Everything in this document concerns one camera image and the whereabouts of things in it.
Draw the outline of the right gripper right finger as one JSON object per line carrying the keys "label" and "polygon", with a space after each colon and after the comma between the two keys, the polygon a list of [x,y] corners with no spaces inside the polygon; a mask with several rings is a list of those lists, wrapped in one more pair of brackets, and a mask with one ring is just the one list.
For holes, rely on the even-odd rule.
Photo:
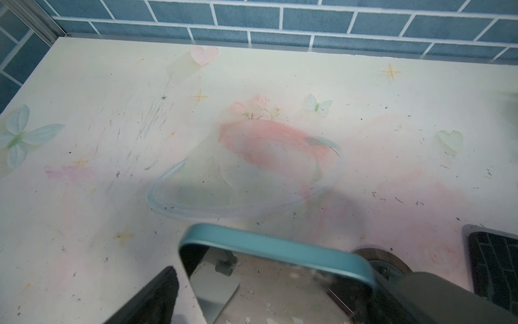
{"label": "right gripper right finger", "polygon": [[510,311],[434,274],[374,278],[375,289],[355,304],[358,323],[517,323]]}

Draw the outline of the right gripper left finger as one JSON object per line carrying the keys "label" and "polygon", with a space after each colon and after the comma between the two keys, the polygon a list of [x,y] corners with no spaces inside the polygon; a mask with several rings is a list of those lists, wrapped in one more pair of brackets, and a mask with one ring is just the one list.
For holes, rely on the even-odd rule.
{"label": "right gripper left finger", "polygon": [[178,275],[173,266],[164,268],[124,306],[107,324],[170,324],[179,292]]}

